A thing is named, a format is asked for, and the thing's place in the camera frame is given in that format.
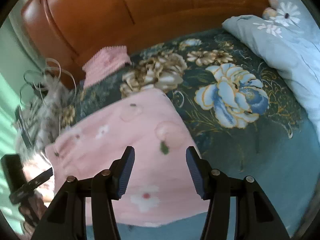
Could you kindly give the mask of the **wooden headboard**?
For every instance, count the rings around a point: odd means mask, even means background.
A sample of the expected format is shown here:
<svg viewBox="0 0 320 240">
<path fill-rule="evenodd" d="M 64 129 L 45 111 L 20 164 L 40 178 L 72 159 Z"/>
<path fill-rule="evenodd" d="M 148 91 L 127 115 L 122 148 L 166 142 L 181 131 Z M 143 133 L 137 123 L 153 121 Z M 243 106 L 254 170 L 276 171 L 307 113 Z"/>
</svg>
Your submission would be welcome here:
<svg viewBox="0 0 320 240">
<path fill-rule="evenodd" d="M 268 0 L 28 0 L 22 21 L 43 57 L 70 72 L 71 88 L 82 66 L 101 48 L 125 45 L 129 53 L 221 26 L 232 16 L 261 15 Z"/>
</svg>

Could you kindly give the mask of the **light blue daisy quilt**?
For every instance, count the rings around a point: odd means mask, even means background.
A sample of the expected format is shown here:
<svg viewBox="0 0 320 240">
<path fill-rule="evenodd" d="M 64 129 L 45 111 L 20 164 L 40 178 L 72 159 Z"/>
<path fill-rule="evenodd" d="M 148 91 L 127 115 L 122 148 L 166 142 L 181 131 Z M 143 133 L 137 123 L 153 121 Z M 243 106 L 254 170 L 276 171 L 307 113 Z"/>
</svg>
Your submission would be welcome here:
<svg viewBox="0 0 320 240">
<path fill-rule="evenodd" d="M 319 129 L 319 27 L 301 0 L 268 0 L 262 17 L 233 16 L 223 28 L 277 70 Z"/>
</svg>

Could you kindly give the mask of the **teal floral bed blanket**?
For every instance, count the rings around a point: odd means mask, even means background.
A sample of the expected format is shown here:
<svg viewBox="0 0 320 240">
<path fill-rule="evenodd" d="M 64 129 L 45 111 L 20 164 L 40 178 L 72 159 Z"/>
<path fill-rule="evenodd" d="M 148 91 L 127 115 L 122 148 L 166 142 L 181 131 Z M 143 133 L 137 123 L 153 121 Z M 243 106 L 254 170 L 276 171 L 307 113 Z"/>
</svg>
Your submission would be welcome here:
<svg viewBox="0 0 320 240">
<path fill-rule="evenodd" d="M 319 142 L 276 70 L 224 30 L 183 36 L 133 54 L 91 87 L 78 85 L 62 126 L 148 88 L 166 94 L 211 165 L 258 179 L 290 237 L 307 226 Z"/>
</svg>

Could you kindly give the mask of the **pink fleece garment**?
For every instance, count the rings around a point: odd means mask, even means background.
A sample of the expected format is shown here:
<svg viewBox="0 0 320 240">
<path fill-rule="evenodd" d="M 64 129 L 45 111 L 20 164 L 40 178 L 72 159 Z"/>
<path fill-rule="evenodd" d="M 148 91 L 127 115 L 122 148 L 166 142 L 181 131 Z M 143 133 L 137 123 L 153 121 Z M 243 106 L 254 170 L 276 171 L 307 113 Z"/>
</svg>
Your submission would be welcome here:
<svg viewBox="0 0 320 240">
<path fill-rule="evenodd" d="M 45 152 L 53 166 L 54 189 L 59 190 L 68 176 L 91 178 L 132 146 L 129 184 L 113 203 L 116 221 L 158 227 L 208 209 L 186 163 L 186 150 L 194 145 L 170 99 L 159 89 L 149 89 L 84 118 Z"/>
</svg>

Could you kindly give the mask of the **pink knitted cloth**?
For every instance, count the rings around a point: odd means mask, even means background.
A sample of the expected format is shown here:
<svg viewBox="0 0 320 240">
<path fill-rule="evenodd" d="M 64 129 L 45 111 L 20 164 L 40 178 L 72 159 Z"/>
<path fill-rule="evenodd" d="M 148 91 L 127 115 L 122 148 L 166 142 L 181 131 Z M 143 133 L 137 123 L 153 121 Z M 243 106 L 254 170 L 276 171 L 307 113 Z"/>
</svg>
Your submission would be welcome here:
<svg viewBox="0 0 320 240">
<path fill-rule="evenodd" d="M 84 89 L 89 88 L 104 78 L 118 71 L 125 64 L 131 64 L 126 46 L 101 48 L 83 67 L 86 73 Z"/>
</svg>

